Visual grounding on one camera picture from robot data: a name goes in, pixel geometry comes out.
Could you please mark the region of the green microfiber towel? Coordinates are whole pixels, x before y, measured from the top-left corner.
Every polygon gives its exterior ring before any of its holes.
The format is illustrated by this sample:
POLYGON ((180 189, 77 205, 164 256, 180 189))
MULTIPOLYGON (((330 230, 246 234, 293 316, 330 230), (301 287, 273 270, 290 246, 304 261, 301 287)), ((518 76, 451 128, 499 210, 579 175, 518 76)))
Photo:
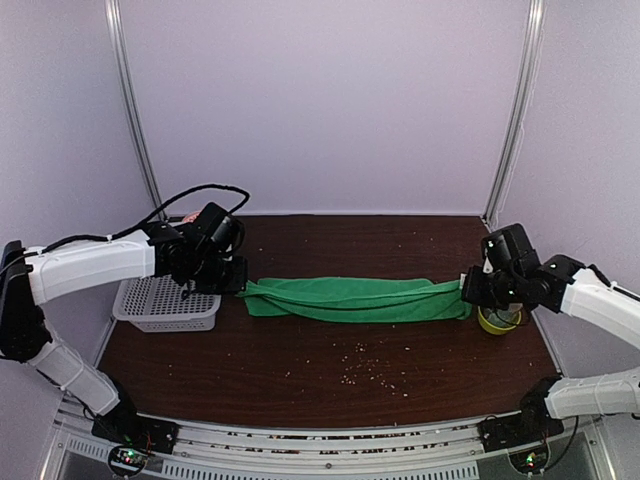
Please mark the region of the green microfiber towel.
POLYGON ((295 315, 344 324, 465 320, 472 306, 458 280, 389 280, 351 277, 263 278, 237 295, 254 317, 295 315))

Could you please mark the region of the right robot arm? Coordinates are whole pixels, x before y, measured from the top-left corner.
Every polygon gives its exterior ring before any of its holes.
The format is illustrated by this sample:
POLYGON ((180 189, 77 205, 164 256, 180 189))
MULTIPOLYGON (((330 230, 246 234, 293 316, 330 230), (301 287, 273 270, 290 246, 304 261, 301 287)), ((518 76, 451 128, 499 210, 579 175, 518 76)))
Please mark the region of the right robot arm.
MULTIPOLYGON (((473 266, 462 276, 461 295, 478 307, 544 307, 639 346, 639 296, 606 280, 595 266, 587 267, 565 255, 525 269, 514 261, 493 266, 490 272, 473 266)), ((543 378, 522 398, 520 410, 512 430, 526 442, 545 431, 551 419, 638 415, 639 369, 585 378, 543 378)))

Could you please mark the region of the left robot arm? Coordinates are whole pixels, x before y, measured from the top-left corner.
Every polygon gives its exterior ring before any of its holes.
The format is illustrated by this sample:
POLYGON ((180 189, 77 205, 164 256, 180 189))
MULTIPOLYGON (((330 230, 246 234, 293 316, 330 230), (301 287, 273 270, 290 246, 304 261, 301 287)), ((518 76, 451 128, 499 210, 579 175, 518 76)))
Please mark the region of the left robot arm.
POLYGON ((194 222, 138 225, 123 235, 80 235, 48 247, 6 245, 1 263, 1 357, 28 364, 60 390, 105 417, 123 444, 137 442, 144 424, 126 393, 47 325, 43 305, 59 297, 122 280, 169 277, 187 294, 243 291, 247 262, 236 252, 243 224, 194 222))

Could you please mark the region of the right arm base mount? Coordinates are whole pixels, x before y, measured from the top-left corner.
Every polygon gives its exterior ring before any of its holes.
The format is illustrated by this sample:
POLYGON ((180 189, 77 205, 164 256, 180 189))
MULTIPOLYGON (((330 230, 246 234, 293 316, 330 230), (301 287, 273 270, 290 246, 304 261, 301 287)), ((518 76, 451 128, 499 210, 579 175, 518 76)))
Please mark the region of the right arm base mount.
POLYGON ((509 450, 511 465, 519 473, 546 473, 553 465, 549 439, 562 434, 564 424, 550 416, 545 399, 560 379, 554 375, 538 381, 520 400, 518 413, 482 420, 478 433, 484 451, 509 450))

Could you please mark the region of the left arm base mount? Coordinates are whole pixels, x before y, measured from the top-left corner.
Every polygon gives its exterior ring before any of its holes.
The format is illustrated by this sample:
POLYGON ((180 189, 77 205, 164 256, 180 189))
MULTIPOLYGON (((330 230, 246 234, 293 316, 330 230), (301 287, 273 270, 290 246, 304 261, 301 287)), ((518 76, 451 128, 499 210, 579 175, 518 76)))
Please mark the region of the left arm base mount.
POLYGON ((142 416, 130 395, 118 383, 118 404, 107 414, 93 416, 91 434, 115 443, 107 466, 118 478, 140 474, 155 453, 171 454, 178 437, 177 423, 142 416))

